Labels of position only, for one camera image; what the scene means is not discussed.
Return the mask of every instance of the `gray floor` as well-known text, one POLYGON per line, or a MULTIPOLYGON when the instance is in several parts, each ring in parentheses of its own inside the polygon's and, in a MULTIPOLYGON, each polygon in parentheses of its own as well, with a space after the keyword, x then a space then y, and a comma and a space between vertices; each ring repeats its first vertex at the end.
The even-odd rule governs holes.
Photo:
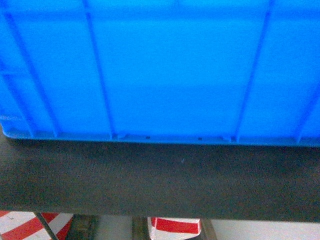
POLYGON ((132 240, 132 217, 102 216, 94 240, 132 240))

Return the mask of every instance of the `black rubber surface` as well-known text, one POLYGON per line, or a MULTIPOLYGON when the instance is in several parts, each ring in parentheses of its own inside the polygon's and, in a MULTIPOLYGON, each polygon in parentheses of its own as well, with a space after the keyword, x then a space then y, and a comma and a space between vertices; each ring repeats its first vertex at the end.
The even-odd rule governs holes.
POLYGON ((320 221, 320 149, 0 135, 0 210, 320 221))

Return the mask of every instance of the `plastic crate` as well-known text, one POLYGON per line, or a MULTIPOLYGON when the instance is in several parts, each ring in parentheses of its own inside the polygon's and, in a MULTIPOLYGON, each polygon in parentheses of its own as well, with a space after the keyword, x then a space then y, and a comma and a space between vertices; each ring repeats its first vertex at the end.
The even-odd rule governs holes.
POLYGON ((319 0, 0 0, 17 139, 320 146, 319 0))

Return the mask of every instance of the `red and white striped post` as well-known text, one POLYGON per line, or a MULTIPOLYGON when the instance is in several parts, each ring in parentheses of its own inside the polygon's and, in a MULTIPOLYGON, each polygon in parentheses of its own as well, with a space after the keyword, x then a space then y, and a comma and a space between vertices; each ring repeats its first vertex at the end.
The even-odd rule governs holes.
POLYGON ((200 219, 148 217, 151 240, 186 240, 201 233, 200 219))
MULTIPOLYGON (((73 214, 42 213, 43 218, 58 240, 65 240, 73 214)), ((0 211, 2 240, 51 240, 50 234, 34 212, 0 211)))

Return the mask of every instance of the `metal rod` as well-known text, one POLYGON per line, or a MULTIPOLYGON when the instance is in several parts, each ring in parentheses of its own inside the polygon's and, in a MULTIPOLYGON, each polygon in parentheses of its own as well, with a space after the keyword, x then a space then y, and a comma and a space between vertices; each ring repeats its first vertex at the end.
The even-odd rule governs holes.
POLYGON ((54 234, 54 232, 51 230, 51 228, 49 227, 48 223, 46 222, 45 218, 41 215, 41 213, 35 212, 34 214, 44 226, 44 229, 49 234, 51 240, 59 240, 57 236, 54 234))

